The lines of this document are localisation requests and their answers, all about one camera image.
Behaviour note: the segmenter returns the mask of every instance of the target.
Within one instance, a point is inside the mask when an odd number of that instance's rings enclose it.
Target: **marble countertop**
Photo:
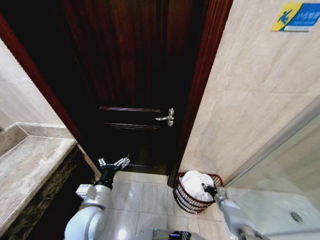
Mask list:
[[[68,138],[28,136],[0,157],[0,236],[76,143]]]

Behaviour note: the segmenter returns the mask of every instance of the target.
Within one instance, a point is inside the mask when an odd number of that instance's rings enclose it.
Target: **silver door lever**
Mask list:
[[[168,120],[168,125],[171,127],[174,124],[174,114],[175,114],[175,110],[173,107],[169,108],[169,114],[168,116],[164,116],[164,117],[156,117],[155,120],[157,121],[164,121],[164,120]]]

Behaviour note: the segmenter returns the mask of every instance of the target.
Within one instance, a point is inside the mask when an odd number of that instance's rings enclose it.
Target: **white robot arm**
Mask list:
[[[236,235],[239,240],[270,240],[256,231],[255,225],[249,217],[240,210],[234,201],[228,199],[225,188],[217,188],[214,193],[214,200],[223,213],[230,232]]]
[[[101,178],[94,185],[81,184],[76,190],[86,207],[78,211],[66,225],[65,240],[101,240],[103,237],[107,224],[105,209],[110,202],[115,173],[126,167],[130,159],[128,155],[113,164],[106,164],[103,158],[98,161],[104,169]]]

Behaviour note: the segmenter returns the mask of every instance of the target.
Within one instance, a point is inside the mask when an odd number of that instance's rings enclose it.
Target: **woven basket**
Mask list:
[[[208,208],[211,204],[215,202],[213,201],[200,201],[198,199],[195,199],[194,197],[190,196],[184,187],[181,184],[180,178],[185,175],[185,172],[180,172],[177,174],[176,180],[177,180],[177,187],[173,189],[173,197],[176,201],[176,203],[186,212],[191,214],[198,214],[201,213],[203,210]],[[223,187],[224,184],[222,182],[222,179],[220,176],[216,174],[208,174],[214,183],[214,186],[216,188]]]

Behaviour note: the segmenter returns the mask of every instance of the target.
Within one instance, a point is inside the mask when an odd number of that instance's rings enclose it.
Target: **white cloth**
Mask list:
[[[205,192],[202,186],[202,184],[206,187],[214,186],[214,181],[209,175],[195,170],[187,171],[180,181],[185,191],[193,198],[204,202],[213,200],[212,196],[208,192]]]

